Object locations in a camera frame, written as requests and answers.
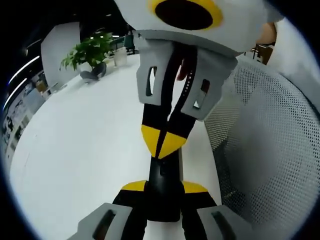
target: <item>white desk surface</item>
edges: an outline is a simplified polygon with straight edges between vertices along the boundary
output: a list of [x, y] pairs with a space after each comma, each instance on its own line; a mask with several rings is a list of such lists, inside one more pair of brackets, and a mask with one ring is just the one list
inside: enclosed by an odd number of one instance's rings
[[[24, 130], [16, 147], [10, 183], [29, 223], [45, 240], [64, 240], [78, 222], [122, 186], [147, 180], [150, 153], [142, 138], [138, 100], [139, 55], [127, 66], [86, 84], [80, 76], [51, 96]], [[183, 82], [174, 87], [174, 103]], [[182, 147], [184, 180], [206, 187], [221, 204], [217, 170], [203, 122]], [[145, 240], [185, 239], [181, 222], [148, 222]]]

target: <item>fluorescent light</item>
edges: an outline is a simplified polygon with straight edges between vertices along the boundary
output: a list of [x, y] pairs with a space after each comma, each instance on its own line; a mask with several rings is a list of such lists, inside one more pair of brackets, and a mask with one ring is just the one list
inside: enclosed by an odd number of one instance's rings
[[8, 104], [9, 100], [12, 98], [12, 96], [15, 94], [15, 92], [18, 90], [18, 88], [21, 87], [22, 84], [24, 84], [24, 82], [27, 81], [27, 78], [25, 78], [22, 82], [20, 82], [20, 84], [12, 91], [12, 93], [10, 94], [10, 96], [7, 98], [7, 100], [5, 101], [2, 110], [5, 109], [6, 105]]
[[22, 68], [20, 68], [9, 80], [9, 83], [26, 67], [28, 67], [30, 64], [32, 64], [35, 60], [37, 60], [38, 58], [40, 58], [40, 56], [36, 56], [34, 59], [32, 59], [31, 61], [27, 62]]

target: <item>potted plant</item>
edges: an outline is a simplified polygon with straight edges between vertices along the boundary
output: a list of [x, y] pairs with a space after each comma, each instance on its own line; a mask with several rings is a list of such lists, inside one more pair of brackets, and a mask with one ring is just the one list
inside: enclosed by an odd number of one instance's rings
[[105, 32], [96, 32], [91, 37], [84, 39], [77, 44], [61, 62], [61, 67], [67, 69], [71, 66], [73, 70], [77, 70], [78, 66], [88, 63], [92, 72], [96, 74], [95, 68], [103, 64], [104, 60], [112, 53], [111, 42], [112, 34]]

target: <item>yellow plastic piece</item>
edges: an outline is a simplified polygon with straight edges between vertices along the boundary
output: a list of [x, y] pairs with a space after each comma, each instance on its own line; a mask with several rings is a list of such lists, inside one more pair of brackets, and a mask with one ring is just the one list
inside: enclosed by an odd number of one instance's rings
[[121, 188], [121, 190], [143, 192], [145, 189], [145, 184], [146, 184], [146, 180], [134, 181], [134, 182], [130, 182], [127, 185], [123, 186], [123, 188]]
[[205, 193], [208, 192], [208, 190], [201, 186], [200, 184], [189, 182], [189, 181], [182, 181], [184, 192], [186, 194], [192, 194], [192, 193]]
[[[167, 0], [148, 0], [148, 8], [151, 11], [151, 13], [154, 14], [155, 16], [157, 16], [156, 7], [158, 6], [158, 4], [165, 2], [165, 1], [167, 1]], [[213, 22], [209, 27], [204, 28], [202, 30], [208, 30], [208, 29], [218, 27], [223, 22], [224, 15], [223, 15], [221, 9], [212, 0], [186, 0], [186, 1], [198, 4], [210, 13], [210, 15], [213, 19]]]
[[184, 137], [167, 132], [158, 158], [162, 159], [173, 153], [175, 150], [178, 150], [186, 143], [186, 141], [187, 139]]
[[150, 126], [141, 125], [141, 132], [152, 157], [155, 157], [160, 130]]

